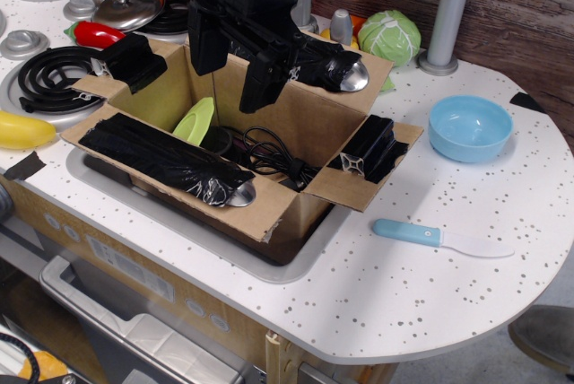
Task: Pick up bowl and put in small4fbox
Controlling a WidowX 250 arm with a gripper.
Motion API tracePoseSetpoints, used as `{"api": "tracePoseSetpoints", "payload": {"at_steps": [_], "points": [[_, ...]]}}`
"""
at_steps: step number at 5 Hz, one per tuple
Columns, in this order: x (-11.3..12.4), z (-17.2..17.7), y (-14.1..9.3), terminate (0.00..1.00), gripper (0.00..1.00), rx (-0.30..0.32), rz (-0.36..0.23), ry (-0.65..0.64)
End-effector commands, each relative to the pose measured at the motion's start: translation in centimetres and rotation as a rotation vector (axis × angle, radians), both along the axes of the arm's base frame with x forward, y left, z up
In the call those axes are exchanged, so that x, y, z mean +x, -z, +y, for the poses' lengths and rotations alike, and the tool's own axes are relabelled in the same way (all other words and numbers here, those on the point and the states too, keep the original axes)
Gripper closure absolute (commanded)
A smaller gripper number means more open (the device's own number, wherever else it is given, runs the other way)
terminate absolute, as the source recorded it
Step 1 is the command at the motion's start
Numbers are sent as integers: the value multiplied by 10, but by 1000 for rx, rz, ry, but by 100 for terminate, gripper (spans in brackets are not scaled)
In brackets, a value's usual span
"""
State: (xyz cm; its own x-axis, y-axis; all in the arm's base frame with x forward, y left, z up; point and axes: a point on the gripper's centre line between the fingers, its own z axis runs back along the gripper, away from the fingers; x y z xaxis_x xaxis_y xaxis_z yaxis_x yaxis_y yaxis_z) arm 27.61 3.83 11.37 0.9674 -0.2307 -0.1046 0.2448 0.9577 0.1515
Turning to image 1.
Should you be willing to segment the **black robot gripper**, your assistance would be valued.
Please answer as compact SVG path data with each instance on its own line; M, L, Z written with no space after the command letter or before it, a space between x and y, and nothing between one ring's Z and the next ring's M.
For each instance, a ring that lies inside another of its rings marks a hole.
M298 0L190 0L188 39L192 66L210 74L227 63L230 42L261 48L299 33L291 18ZM296 51L291 45L271 45L255 51L239 46L248 69L239 110L253 114L276 103L287 83Z

